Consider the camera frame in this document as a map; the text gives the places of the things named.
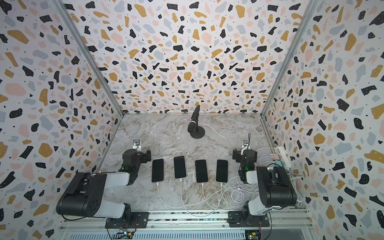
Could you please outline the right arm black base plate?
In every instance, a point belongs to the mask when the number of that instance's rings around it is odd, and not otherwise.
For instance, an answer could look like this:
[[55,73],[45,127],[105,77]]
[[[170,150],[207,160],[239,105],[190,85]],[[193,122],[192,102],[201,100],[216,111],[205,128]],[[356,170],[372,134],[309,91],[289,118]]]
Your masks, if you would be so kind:
[[259,228],[269,227],[270,222],[267,215],[252,216],[242,211],[229,211],[228,223],[231,228]]

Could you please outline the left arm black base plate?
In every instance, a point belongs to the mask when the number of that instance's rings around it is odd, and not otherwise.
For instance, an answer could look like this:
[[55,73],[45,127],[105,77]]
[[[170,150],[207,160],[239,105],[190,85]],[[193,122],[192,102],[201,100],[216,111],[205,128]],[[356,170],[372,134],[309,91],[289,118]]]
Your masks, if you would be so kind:
[[145,229],[147,227],[149,212],[131,212],[128,216],[122,216],[119,219],[107,218],[106,229],[133,228]]

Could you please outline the white charging cable phone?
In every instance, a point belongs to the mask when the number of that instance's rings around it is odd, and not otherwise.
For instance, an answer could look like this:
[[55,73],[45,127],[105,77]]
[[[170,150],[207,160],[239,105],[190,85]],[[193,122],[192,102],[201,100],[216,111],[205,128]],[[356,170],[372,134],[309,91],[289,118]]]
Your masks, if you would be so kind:
[[[193,217],[196,217],[197,214],[193,214],[193,213],[191,212],[191,210],[189,209],[189,207],[192,207],[192,206],[198,206],[198,205],[200,205],[200,204],[206,204],[205,201],[204,201],[204,199],[200,200],[200,201],[197,202],[197,203],[193,203],[193,204],[186,204],[186,203],[185,203],[185,201],[184,201],[184,197],[183,197],[183,180],[182,180],[182,179],[180,179],[180,197],[181,197],[181,201],[182,201],[182,204],[183,204],[183,208],[187,211],[187,213],[188,213],[189,215],[191,215],[191,216],[193,216]],[[221,208],[219,208],[219,209],[217,209],[217,208],[215,208],[215,209],[210,208],[210,210],[211,210],[211,211],[210,211],[208,214],[205,214],[204,217],[208,217],[208,216],[210,216],[210,215],[213,215],[213,214],[215,214],[215,213],[218,213],[219,211],[223,211]]]
[[[227,199],[227,191],[230,191],[230,200]],[[227,184],[221,183],[221,197],[224,199],[225,204],[227,204],[230,208],[239,209],[241,207],[240,204],[246,200],[246,194],[249,193],[251,192],[242,188],[240,185],[228,187]]]
[[[236,206],[234,204],[231,204],[226,196],[226,191],[227,189],[232,189],[233,187],[230,186],[229,188],[227,187],[228,184],[224,184],[224,183],[221,183],[220,184],[220,189],[216,192],[213,192],[212,194],[210,194],[209,196],[206,195],[206,191],[205,191],[205,184],[202,183],[202,193],[203,193],[203,199],[205,201],[205,203],[212,209],[219,209],[220,207],[222,207],[221,209],[222,210],[230,210],[230,209],[239,209],[240,206]],[[213,204],[211,204],[210,200],[212,198],[214,198],[216,195],[219,195],[218,197],[218,203],[217,203],[217,206],[214,207]]]
[[[220,185],[215,185],[211,188],[208,184],[205,184],[206,195],[210,195],[213,192],[219,190]],[[158,197],[164,206],[169,209],[184,210],[180,197],[180,181],[177,181],[172,186],[158,185]],[[197,203],[203,199],[201,184],[193,184],[189,186],[187,182],[183,181],[183,197],[186,204]],[[210,200],[211,204],[215,205],[218,202],[219,195],[216,195]],[[198,206],[189,207],[190,210],[205,209],[210,210],[208,205],[200,204]]]

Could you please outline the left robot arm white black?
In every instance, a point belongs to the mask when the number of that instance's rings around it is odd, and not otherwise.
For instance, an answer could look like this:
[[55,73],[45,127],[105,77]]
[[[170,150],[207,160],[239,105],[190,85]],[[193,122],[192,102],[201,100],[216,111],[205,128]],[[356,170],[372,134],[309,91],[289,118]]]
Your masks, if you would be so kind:
[[138,177],[141,164],[152,160],[150,150],[139,152],[129,149],[122,155],[123,163],[117,172],[78,172],[59,199],[56,207],[61,216],[81,218],[108,218],[132,221],[131,206],[114,203],[103,198],[104,191],[119,186],[129,186]]

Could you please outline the pink-cased phone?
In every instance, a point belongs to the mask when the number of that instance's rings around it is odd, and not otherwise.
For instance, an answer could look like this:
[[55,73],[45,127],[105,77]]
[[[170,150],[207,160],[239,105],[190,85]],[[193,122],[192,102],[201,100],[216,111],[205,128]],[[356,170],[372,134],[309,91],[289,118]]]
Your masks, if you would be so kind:
[[196,180],[197,183],[206,183],[208,182],[208,170],[206,160],[197,160],[195,161],[196,168]]
[[164,180],[164,160],[156,159],[152,162],[152,183],[162,182]]

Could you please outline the mint-cased phone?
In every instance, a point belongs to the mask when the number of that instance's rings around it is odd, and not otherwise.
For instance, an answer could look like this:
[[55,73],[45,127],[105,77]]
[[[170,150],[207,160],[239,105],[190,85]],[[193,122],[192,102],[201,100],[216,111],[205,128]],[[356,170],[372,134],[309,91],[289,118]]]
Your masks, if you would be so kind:
[[229,174],[229,163],[227,160],[217,160],[216,181],[227,183]]
[[174,173],[176,179],[183,179],[187,176],[185,157],[174,157]]

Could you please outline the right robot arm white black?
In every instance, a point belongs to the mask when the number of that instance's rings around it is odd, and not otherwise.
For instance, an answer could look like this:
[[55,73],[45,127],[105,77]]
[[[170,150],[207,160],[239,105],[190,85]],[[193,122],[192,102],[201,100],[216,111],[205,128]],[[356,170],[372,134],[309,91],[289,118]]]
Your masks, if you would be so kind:
[[256,185],[258,195],[243,206],[244,219],[262,217],[272,210],[297,207],[302,203],[286,169],[276,163],[257,165],[258,153],[248,147],[233,150],[233,160],[240,164],[238,175],[244,184]]

